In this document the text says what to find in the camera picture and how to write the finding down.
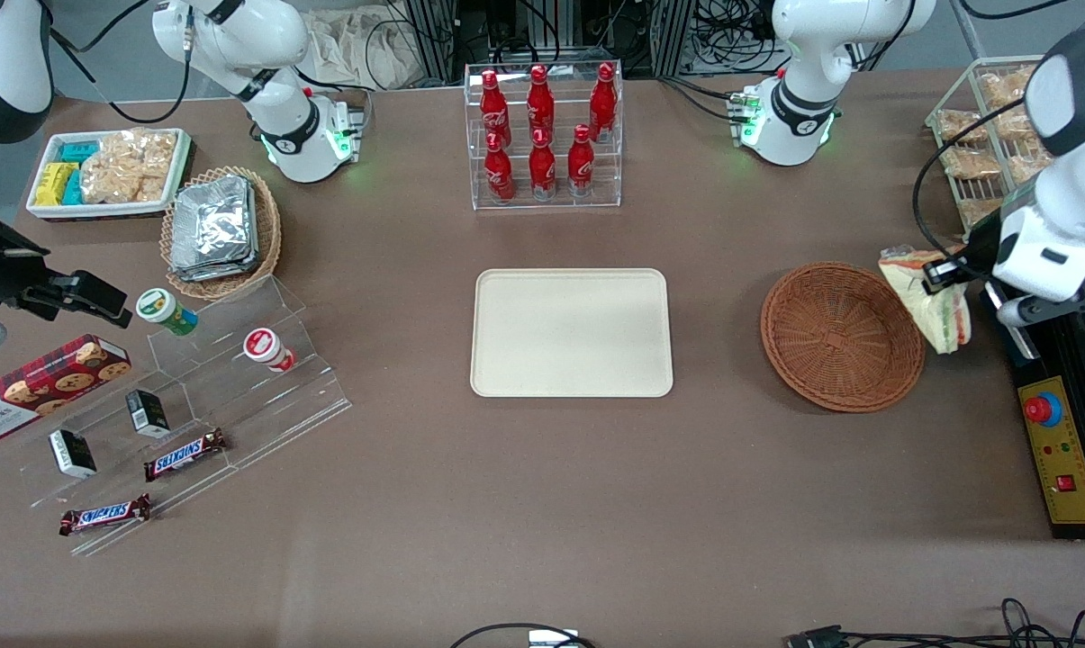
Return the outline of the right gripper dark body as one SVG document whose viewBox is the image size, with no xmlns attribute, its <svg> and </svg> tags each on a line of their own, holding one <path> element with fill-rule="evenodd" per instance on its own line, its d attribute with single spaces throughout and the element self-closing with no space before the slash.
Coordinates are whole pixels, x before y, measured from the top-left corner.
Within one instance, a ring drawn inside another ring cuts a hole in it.
<svg viewBox="0 0 1085 648">
<path fill-rule="evenodd" d="M 0 306 L 37 316 L 55 316 L 58 308 L 41 302 L 51 295 L 51 278 L 41 247 L 18 230 L 0 221 Z"/>
</svg>

